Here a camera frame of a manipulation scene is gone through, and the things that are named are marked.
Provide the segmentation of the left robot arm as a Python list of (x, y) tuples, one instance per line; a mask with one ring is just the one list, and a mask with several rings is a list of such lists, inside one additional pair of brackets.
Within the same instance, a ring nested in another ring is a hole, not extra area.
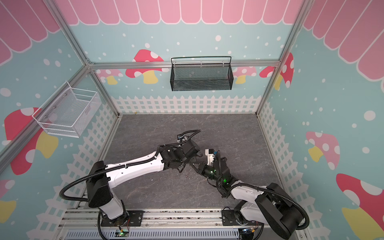
[[(123, 228), (129, 227), (131, 216), (124, 202), (117, 198), (113, 189), (149, 173), (168, 169), (176, 169), (181, 173), (190, 161), (201, 156), (199, 146), (192, 140), (198, 133), (200, 130), (185, 131), (177, 136), (176, 143), (159, 145), (156, 151), (134, 160), (109, 165), (104, 161), (98, 161), (87, 176), (63, 187), (59, 196), (66, 201), (87, 202), (90, 208), (99, 209), (97, 228), (103, 240), (106, 237), (101, 229), (102, 220), (117, 225), (123, 234)], [(87, 198), (66, 195), (66, 191), (82, 182), (86, 183)]]

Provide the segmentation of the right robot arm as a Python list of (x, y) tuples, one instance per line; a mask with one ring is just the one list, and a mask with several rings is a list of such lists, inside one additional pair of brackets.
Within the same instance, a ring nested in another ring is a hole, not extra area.
[(227, 166), (227, 159), (220, 151), (208, 150), (207, 160), (191, 163), (191, 167), (208, 179), (222, 198), (239, 200), (234, 208), (236, 220), (241, 224), (255, 221), (268, 224), (282, 239), (288, 240), (295, 231), (310, 224), (306, 210), (295, 202), (278, 184), (266, 187), (247, 184), (235, 178)]

